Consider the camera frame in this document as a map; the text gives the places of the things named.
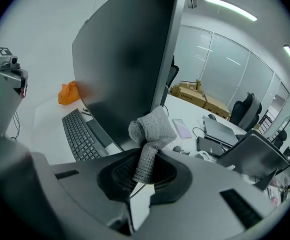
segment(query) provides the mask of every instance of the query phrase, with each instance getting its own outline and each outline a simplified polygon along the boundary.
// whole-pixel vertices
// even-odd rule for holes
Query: white wall
[[[244,46],[264,61],[279,76],[290,92],[290,76],[277,59],[248,33],[229,23],[204,15],[205,6],[202,4],[196,9],[185,8],[181,24],[215,32]]]
[[[18,140],[32,145],[36,107],[74,80],[72,42],[80,27],[107,0],[14,0],[0,20],[0,47],[8,47],[29,72],[28,92],[18,108]],[[13,121],[9,136],[16,135]]]
[[[272,107],[271,105],[268,107],[268,112],[267,115],[270,117],[270,119],[272,119],[273,121],[275,120],[275,118],[278,116],[279,111],[277,111],[274,107]]]

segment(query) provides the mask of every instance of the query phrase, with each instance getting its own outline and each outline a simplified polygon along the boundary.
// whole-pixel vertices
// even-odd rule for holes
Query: black slot
[[[233,189],[220,192],[220,195],[236,214],[246,229],[262,220],[261,216]]]
[[[60,173],[56,173],[55,176],[58,180],[63,179],[63,178],[67,178],[73,175],[78,174],[79,172],[77,170],[69,170],[69,171],[64,171],[64,172],[60,172]]]

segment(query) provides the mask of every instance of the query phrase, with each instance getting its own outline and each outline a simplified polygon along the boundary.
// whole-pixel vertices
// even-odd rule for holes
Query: laptop
[[[203,116],[203,119],[206,128],[206,138],[220,142],[228,147],[232,147],[238,142],[231,128],[206,116]]]

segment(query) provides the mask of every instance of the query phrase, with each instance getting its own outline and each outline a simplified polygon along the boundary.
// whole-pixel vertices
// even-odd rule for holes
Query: black cable
[[[11,138],[16,140],[20,134],[20,120],[19,120],[19,116],[18,116],[17,112],[13,115],[13,120],[14,120],[15,127],[17,129],[17,135],[15,137],[11,137]]]
[[[193,131],[193,133],[195,134],[195,136],[196,136],[197,139],[198,139],[198,137],[197,137],[196,133],[194,132],[194,129],[200,129],[200,130],[202,130],[202,131],[205,133],[205,131],[204,131],[202,128],[194,127],[192,131]]]
[[[138,194],[140,192],[140,190],[142,190],[146,185],[143,185],[140,189],[137,190],[136,193],[134,193],[129,199],[133,198],[136,194]]]
[[[167,118],[169,118],[169,111],[168,111],[168,108],[166,107],[166,105],[164,105],[164,107],[167,109]]]

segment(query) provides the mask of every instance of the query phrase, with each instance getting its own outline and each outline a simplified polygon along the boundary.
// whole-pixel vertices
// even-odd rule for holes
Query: white desk
[[[170,124],[176,134],[177,131],[172,122],[173,119],[182,119],[191,131],[194,127],[203,128],[203,116],[208,116],[210,114],[209,111],[172,95],[167,95],[165,105],[169,111]],[[75,162],[67,143],[61,119],[77,108],[80,111],[84,108],[84,104],[81,100],[77,100],[69,105],[60,105],[58,104],[58,97],[56,96],[41,104],[36,109],[32,140],[33,151],[43,153],[51,165]],[[92,119],[89,115],[82,114],[82,116],[86,121]],[[246,133],[229,121],[217,115],[215,115],[215,117],[218,122],[232,128],[235,134]],[[204,132],[199,129],[195,129],[195,133],[197,136],[204,137]],[[192,135],[193,138],[180,139],[177,134],[177,139],[170,143],[165,149],[172,150],[175,146],[181,146],[182,149],[190,151],[191,156],[194,156],[194,154],[197,153],[196,136],[194,134]],[[119,152],[118,148],[113,144],[106,147],[106,150],[111,155]]]
[[[196,136],[193,134],[192,129],[194,127],[199,127],[204,129],[203,124],[203,116],[208,116],[211,114],[210,111],[207,111],[203,108],[200,108],[194,104],[186,102],[182,99],[174,97],[172,95],[167,95],[167,99],[165,102],[166,107],[169,111],[169,122],[173,127],[174,131],[177,134],[177,139],[170,143],[166,149],[172,150],[175,146],[181,146],[184,151],[190,151],[190,156],[194,156],[197,154],[197,144],[196,144]],[[246,132],[239,128],[238,126],[230,123],[229,121],[221,118],[220,116],[214,114],[217,121],[222,123],[223,125],[233,129],[235,134],[245,134]],[[193,138],[181,139],[177,133],[173,119],[182,119],[187,126],[187,128],[191,131]],[[194,129],[195,134],[199,137],[205,137],[205,133],[200,129]]]

